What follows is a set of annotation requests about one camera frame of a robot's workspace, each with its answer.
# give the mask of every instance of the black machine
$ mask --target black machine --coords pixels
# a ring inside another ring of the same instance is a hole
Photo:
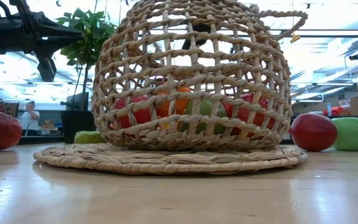
[[[43,12],[31,12],[26,0],[9,0],[16,6],[18,14],[11,14],[0,0],[0,54],[24,52],[34,54],[38,61],[38,71],[44,82],[52,82],[56,66],[52,55],[64,46],[81,40],[83,34],[69,27],[61,26],[45,17]]]
[[[85,93],[85,96],[83,96],[82,93],[68,96],[67,101],[60,102],[60,105],[66,105],[66,110],[88,110],[88,99],[90,97],[90,94],[88,92]]]

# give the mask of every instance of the red apple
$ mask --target red apple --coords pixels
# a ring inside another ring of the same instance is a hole
[[[291,125],[293,142],[311,152],[331,147],[337,137],[337,129],[331,119],[319,114],[301,114]]]
[[[137,103],[137,102],[141,102],[141,101],[145,101],[145,100],[147,100],[146,96],[137,96],[132,99],[132,102]],[[115,107],[116,107],[116,109],[123,109],[125,107],[125,100],[117,100]],[[144,124],[144,123],[152,120],[151,114],[150,114],[150,109],[148,109],[148,108],[138,110],[134,113],[134,115],[135,115],[137,124]],[[121,125],[121,128],[129,128],[132,126],[131,122],[129,122],[128,115],[118,118],[118,121],[119,121],[119,124]]]
[[[244,101],[251,103],[252,100],[254,99],[254,93],[246,93],[246,94],[242,95],[241,98]],[[269,103],[269,101],[266,98],[261,97],[259,99],[259,105],[265,109],[267,109],[268,103]],[[227,115],[231,118],[231,116],[233,114],[233,105],[231,105],[229,103],[224,103],[223,106],[224,106],[224,109],[226,110]],[[241,121],[247,122],[248,115],[249,115],[249,110],[247,108],[239,107],[239,110],[237,112],[237,118],[239,118]],[[261,113],[256,113],[252,124],[261,126],[262,123],[264,122],[264,119],[265,119],[265,115],[263,115]],[[267,128],[269,128],[270,130],[273,129],[274,122],[275,122],[275,120],[273,118],[271,118],[267,124]],[[239,135],[240,133],[241,133],[241,129],[233,128],[231,135]],[[253,133],[249,133],[247,135],[247,137],[251,138],[253,135],[254,135]]]

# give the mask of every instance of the woven placemat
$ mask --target woven placemat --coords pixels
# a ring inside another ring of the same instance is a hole
[[[249,152],[133,151],[111,144],[71,144],[48,147],[33,155],[52,166],[94,169],[122,174],[235,174],[293,167],[307,158],[288,146]]]

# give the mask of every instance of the desk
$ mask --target desk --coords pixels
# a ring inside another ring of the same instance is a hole
[[[35,162],[47,146],[0,152],[0,223],[358,224],[358,152],[309,153],[297,169],[161,177]]]

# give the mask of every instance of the person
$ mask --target person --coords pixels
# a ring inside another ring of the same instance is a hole
[[[26,135],[26,132],[27,132],[27,136],[38,135],[40,113],[38,111],[35,111],[34,108],[35,108],[34,101],[28,102],[25,105],[26,111],[23,113],[21,118],[23,136]]]

